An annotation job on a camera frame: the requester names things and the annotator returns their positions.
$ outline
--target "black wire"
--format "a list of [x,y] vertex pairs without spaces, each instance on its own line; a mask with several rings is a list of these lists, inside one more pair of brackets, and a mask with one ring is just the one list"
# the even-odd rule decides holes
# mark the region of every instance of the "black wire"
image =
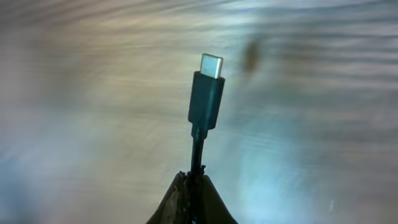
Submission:
[[195,135],[193,136],[192,146],[191,172],[193,173],[198,172],[201,167],[201,154],[203,152],[203,143],[205,141],[204,136],[203,131],[197,128]]

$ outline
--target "wooden surface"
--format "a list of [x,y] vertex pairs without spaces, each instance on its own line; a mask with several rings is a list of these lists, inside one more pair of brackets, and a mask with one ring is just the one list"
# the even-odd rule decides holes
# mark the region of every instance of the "wooden surface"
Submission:
[[203,163],[238,222],[398,223],[397,10],[0,1],[1,180],[39,223],[145,223],[190,166],[206,52],[226,86]]

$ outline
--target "blurred background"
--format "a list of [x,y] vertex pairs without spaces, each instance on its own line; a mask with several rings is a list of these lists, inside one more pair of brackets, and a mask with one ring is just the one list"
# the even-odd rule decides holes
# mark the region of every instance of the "blurred background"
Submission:
[[145,223],[203,151],[239,223],[398,223],[395,1],[1,0],[0,222]]

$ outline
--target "black connector housing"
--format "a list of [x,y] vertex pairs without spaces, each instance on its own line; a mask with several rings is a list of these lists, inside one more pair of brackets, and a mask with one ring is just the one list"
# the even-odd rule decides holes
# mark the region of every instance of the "black connector housing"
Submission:
[[192,137],[199,129],[205,138],[207,131],[216,127],[224,82],[222,77],[213,78],[200,72],[194,73],[188,114],[188,120],[193,124]]

